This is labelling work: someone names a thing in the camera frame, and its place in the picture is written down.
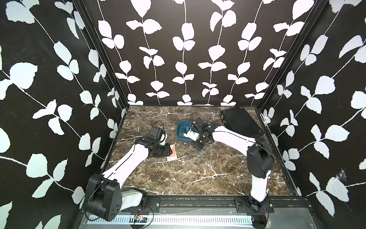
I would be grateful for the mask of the teal plastic storage box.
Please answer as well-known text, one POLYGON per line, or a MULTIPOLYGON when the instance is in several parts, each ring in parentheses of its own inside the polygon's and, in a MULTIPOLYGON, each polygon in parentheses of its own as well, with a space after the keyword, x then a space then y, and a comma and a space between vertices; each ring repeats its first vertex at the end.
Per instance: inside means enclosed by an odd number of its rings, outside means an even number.
POLYGON ((193 121, 183 120, 177 125, 176 136, 181 142, 192 143, 199 137, 199 133, 193 127, 193 121))

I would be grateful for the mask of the playing card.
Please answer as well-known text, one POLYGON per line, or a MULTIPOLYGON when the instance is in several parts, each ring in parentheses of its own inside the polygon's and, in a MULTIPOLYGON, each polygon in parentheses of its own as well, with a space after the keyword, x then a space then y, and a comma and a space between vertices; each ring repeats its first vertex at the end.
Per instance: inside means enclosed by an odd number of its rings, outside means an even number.
POLYGON ((172 154, 170 156, 167 157, 167 161, 174 161, 177 160, 177 155, 176 155, 176 150, 175 150, 175 145, 170 145, 170 148, 172 150, 172 154))

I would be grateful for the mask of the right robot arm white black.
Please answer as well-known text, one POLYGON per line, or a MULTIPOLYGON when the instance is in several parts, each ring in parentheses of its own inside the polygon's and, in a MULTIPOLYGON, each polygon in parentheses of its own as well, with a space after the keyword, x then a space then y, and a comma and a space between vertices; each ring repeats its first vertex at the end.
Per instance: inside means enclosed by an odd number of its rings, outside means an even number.
POLYGON ((246 156, 247 168, 252 176, 250 197, 262 203, 268 196, 268 180, 275 162, 266 140, 261 137, 258 139, 247 137, 215 124, 195 129, 195 131, 184 130, 184 136, 193 140, 193 145, 197 149, 202 149, 207 142, 216 141, 246 156))

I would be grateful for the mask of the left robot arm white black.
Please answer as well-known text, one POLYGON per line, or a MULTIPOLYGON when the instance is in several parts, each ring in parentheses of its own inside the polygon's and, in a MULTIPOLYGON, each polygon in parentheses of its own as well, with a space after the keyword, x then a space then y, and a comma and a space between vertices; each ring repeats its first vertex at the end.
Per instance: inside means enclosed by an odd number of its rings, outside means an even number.
POLYGON ((171 145, 165 141, 159 143, 144 137, 138 139, 114 166, 101 175, 93 174, 89 178, 83 203, 84 212, 112 221, 120 211, 145 204, 146 194, 142 190, 122 191, 123 184, 149 156, 168 157, 172 153, 171 145))

